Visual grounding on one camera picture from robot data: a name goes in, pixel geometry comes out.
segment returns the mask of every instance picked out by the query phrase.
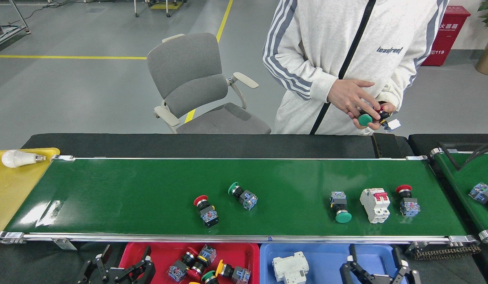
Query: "chair backrest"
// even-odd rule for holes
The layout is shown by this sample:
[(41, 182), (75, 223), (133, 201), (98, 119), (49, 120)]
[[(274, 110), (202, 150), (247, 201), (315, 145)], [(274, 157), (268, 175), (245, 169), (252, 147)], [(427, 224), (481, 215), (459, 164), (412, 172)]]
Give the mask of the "chair backrest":
[(151, 50), (147, 61), (160, 95), (177, 118), (228, 93), (213, 34), (171, 39)]

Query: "white circuit breaker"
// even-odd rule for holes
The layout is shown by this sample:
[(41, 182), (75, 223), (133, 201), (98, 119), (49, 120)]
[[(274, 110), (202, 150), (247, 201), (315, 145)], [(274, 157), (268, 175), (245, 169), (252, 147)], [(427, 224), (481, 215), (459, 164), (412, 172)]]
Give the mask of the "white circuit breaker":
[(389, 217), (389, 198), (384, 189), (364, 189), (359, 201), (365, 207), (370, 223), (384, 223)]
[(284, 284), (305, 284), (305, 275), (309, 272), (309, 263), (304, 253), (296, 252), (293, 256), (272, 260), (276, 281), (284, 281)]

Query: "zipper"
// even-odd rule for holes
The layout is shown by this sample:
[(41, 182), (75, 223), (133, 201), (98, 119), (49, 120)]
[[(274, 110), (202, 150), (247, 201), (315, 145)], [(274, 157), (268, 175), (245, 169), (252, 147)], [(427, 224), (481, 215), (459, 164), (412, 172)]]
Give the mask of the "zipper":
[[(361, 40), (361, 37), (363, 36), (363, 31), (365, 30), (365, 27), (367, 26), (367, 23), (370, 18), (370, 14), (372, 14), (372, 10), (374, 9), (375, 6), (375, 1), (376, 0), (369, 0), (367, 3), (367, 6), (365, 6), (365, 11), (363, 12), (363, 17), (361, 18), (361, 22), (359, 23), (358, 31), (356, 31), (356, 35), (354, 36), (354, 39), (352, 40), (351, 47), (349, 48), (349, 52), (347, 52), (347, 55), (345, 57), (344, 63), (342, 64), (342, 67), (340, 68), (338, 78), (342, 80), (345, 76), (345, 72), (347, 71), (347, 68), (349, 67), (349, 64), (351, 63), (352, 57), (354, 56), (354, 52), (356, 51), (356, 48), (358, 47), (359, 41)], [(330, 106), (331, 102), (327, 102), (323, 104), (321, 110), (319, 111), (318, 118), (316, 118), (316, 122), (314, 122), (314, 125), (311, 129), (311, 132), (309, 133), (310, 135), (316, 134), (316, 131), (318, 131), (319, 125), (323, 121), (323, 118), (325, 117), (325, 114), (328, 110), (328, 107)]]

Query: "striped sleeve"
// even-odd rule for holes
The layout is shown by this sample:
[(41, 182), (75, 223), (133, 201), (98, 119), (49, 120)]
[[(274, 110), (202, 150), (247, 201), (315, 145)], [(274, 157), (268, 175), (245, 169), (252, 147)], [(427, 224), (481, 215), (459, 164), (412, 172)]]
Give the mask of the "striped sleeve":
[(296, 13), (297, 0), (280, 0), (263, 48), (265, 67), (287, 90), (305, 101), (327, 102), (337, 79), (313, 67), (302, 51), (302, 37)]
[(422, 30), (416, 32), (413, 43), (401, 63), (381, 93), (377, 95), (378, 101), (390, 102), (397, 107), (397, 111), (400, 110), (405, 89), (412, 86), (417, 76), (417, 69), (432, 50), (447, 3), (448, 0), (436, 0), (436, 5), (430, 13), (431, 17), (426, 19)]

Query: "fire extinguisher box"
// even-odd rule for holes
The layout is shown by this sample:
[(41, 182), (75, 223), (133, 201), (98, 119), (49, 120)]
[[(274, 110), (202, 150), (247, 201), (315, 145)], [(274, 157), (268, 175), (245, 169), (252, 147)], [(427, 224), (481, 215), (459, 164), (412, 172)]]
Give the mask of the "fire extinguisher box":
[(463, 6), (447, 6), (433, 42), (432, 51), (422, 65), (442, 66), (470, 13)]

